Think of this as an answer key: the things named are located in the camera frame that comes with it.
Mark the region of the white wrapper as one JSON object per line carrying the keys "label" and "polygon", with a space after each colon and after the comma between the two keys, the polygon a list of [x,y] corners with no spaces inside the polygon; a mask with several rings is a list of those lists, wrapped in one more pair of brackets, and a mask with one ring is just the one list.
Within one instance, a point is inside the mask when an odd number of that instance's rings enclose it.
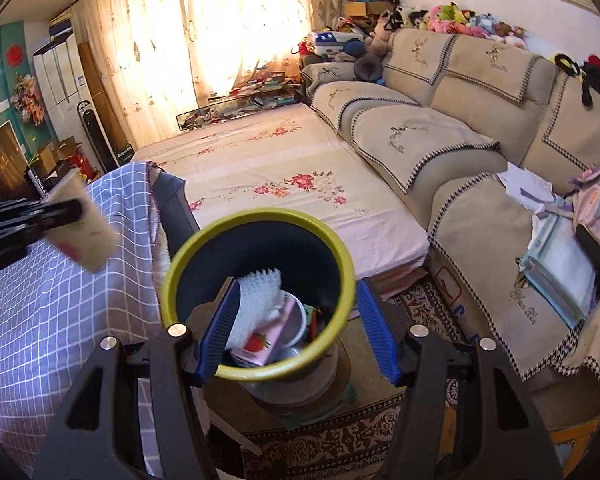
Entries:
{"label": "white wrapper", "polygon": [[252,333],[282,315],[284,294],[278,269],[262,270],[238,278],[240,303],[226,350],[242,348]]}

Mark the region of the cluttered glass low table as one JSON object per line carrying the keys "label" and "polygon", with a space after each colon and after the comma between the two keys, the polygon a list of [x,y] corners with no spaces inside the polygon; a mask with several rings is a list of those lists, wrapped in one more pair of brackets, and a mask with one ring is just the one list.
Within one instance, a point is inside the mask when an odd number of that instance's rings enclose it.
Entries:
{"label": "cluttered glass low table", "polygon": [[193,131],[301,101],[300,84],[283,73],[275,73],[266,79],[248,80],[227,96],[212,96],[205,106],[177,114],[176,123],[181,132]]}

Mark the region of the white loose papers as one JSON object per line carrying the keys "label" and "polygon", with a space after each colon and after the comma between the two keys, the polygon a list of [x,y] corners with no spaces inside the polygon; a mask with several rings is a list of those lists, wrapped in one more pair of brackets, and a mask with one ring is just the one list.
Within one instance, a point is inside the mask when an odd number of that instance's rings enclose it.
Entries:
{"label": "white loose papers", "polygon": [[511,162],[505,171],[498,173],[498,180],[504,185],[506,195],[528,211],[535,212],[555,200],[550,182]]}

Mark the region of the large black television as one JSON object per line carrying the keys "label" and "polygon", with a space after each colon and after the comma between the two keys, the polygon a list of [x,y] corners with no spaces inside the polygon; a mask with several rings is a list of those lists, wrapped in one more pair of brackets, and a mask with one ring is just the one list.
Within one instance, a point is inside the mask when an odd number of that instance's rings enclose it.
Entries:
{"label": "large black television", "polygon": [[28,164],[10,122],[0,125],[0,202],[35,198],[26,179]]}

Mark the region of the floral white mattress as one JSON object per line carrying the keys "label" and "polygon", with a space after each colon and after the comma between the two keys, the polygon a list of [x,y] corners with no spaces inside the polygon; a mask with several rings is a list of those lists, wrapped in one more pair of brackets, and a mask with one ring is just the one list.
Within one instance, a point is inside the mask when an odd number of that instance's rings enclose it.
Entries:
{"label": "floral white mattress", "polygon": [[134,158],[184,180],[202,228],[245,209],[292,209],[328,224],[346,244],[358,278],[371,278],[385,296],[425,275],[424,229],[303,104],[183,133],[141,148]]}

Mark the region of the red fire extinguisher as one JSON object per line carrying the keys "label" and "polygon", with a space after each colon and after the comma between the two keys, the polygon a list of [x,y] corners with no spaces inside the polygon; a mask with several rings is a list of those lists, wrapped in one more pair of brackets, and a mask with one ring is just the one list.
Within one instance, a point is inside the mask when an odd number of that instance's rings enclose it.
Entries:
{"label": "red fire extinguisher", "polygon": [[98,177],[97,171],[92,167],[91,163],[81,153],[76,153],[66,157],[67,162],[71,167],[76,168],[82,174],[85,182],[94,181]]}

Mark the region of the artificial flower bouquet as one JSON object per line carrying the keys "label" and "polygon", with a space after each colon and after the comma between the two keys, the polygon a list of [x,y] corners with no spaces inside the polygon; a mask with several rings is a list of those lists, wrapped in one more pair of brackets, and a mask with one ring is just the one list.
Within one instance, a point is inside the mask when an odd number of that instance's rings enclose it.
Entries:
{"label": "artificial flower bouquet", "polygon": [[31,74],[16,75],[10,102],[20,114],[24,124],[33,124],[35,127],[39,127],[44,122],[45,107],[35,76]]}

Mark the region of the cream floral curtains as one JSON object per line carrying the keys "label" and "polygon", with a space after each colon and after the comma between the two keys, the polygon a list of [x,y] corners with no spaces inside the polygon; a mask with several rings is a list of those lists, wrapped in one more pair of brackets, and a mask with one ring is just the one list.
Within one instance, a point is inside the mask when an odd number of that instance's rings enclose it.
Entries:
{"label": "cream floral curtains", "polygon": [[298,43],[334,24],[340,1],[79,0],[71,21],[126,138],[143,148],[259,67],[297,77]]}

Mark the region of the beige fabric sofa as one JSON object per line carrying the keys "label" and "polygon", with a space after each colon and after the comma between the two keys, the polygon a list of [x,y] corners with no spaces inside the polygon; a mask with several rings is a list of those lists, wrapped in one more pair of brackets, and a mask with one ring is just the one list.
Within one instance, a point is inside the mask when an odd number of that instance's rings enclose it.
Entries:
{"label": "beige fabric sofa", "polygon": [[600,98],[537,54],[464,35],[402,29],[382,81],[349,63],[301,73],[317,114],[392,188],[427,232],[428,270],[467,339],[506,350],[547,427],[600,419],[600,293],[568,326],[519,261],[532,214],[502,172],[527,170],[566,194],[600,165]]}

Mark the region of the pile of plush toys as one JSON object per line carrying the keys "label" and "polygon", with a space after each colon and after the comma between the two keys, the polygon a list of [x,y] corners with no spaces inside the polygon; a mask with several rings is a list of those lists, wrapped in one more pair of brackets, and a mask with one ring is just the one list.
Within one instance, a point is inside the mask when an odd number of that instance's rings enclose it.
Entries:
{"label": "pile of plush toys", "polygon": [[385,42],[398,30],[412,28],[437,34],[489,39],[522,50],[528,49],[524,28],[500,21],[491,13],[479,14],[474,10],[461,9],[455,2],[434,6],[429,10],[415,10],[398,4],[392,11],[382,12],[376,24],[384,34],[382,39]]}

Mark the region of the blue checkered tablecloth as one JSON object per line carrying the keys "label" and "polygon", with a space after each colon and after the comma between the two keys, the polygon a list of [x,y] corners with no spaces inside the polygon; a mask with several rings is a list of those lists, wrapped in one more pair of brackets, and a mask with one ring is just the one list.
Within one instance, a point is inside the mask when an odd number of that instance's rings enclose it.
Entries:
{"label": "blue checkered tablecloth", "polygon": [[45,240],[0,273],[0,441],[32,474],[73,378],[102,337],[124,344],[160,330],[160,289],[170,266],[152,185],[152,162],[130,162],[87,191],[120,235],[91,274]]}

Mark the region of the pink strawberry milk carton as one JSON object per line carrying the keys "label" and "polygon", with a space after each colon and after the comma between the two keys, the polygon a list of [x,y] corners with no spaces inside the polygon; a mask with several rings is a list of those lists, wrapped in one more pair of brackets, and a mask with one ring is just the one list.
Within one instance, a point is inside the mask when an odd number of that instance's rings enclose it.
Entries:
{"label": "pink strawberry milk carton", "polygon": [[247,343],[230,352],[239,367],[265,366],[273,359],[274,352],[294,336],[294,311],[297,300],[289,292],[284,293],[282,315],[276,321],[257,328]]}

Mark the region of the clear document folder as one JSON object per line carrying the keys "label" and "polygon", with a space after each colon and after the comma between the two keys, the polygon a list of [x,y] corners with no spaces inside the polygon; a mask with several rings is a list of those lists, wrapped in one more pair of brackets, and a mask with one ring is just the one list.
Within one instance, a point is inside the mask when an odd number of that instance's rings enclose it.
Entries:
{"label": "clear document folder", "polygon": [[574,234],[571,219],[541,211],[519,271],[572,330],[588,317],[595,299],[596,272]]}

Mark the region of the yellow-rimmed black trash bin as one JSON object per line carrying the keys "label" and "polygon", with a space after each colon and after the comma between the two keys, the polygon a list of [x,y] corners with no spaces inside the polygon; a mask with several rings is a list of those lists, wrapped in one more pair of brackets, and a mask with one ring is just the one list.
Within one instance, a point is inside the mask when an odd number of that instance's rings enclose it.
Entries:
{"label": "yellow-rimmed black trash bin", "polygon": [[[280,208],[231,214],[186,240],[172,259],[161,300],[166,327],[149,347],[151,377],[200,387],[213,375],[233,382],[291,376],[336,342],[354,297],[352,259],[324,222]],[[239,352],[256,333],[281,330],[294,302],[327,312],[298,356],[223,365],[224,353]]]}

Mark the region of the black tower fan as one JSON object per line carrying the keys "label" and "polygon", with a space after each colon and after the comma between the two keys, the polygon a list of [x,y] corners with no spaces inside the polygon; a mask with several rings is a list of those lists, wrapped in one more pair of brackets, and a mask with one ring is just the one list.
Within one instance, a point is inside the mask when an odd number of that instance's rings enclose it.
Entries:
{"label": "black tower fan", "polygon": [[116,170],[119,167],[117,157],[109,144],[104,129],[100,125],[92,103],[82,100],[76,106],[76,111],[100,166],[102,166],[102,171],[109,172]]}

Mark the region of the white yogurt cup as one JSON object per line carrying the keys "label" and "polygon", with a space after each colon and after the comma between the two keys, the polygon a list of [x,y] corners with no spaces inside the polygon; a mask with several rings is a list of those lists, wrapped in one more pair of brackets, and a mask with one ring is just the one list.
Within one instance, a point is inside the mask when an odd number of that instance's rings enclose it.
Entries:
{"label": "white yogurt cup", "polygon": [[306,336],[306,329],[309,323],[306,306],[290,292],[286,292],[286,298],[291,303],[291,309],[283,331],[278,338],[280,348],[291,348],[300,344],[304,336]]}

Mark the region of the patterned red rug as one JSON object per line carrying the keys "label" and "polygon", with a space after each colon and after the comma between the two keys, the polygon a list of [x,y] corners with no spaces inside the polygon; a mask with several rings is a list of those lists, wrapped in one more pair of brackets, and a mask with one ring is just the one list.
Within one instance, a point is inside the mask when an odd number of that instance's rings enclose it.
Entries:
{"label": "patterned red rug", "polygon": [[379,373],[358,318],[342,333],[355,395],[332,416],[294,430],[250,432],[262,454],[242,452],[248,479],[370,479],[379,471],[404,393]]}

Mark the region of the white paper cup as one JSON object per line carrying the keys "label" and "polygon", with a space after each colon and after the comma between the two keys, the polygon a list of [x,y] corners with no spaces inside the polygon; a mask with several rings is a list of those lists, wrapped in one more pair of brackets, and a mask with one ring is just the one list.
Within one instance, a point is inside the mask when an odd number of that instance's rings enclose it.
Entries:
{"label": "white paper cup", "polygon": [[114,255],[120,235],[110,226],[87,194],[86,184],[77,169],[71,169],[59,180],[48,194],[45,203],[58,205],[69,200],[77,200],[80,203],[80,218],[48,231],[46,240],[84,270],[99,272]]}

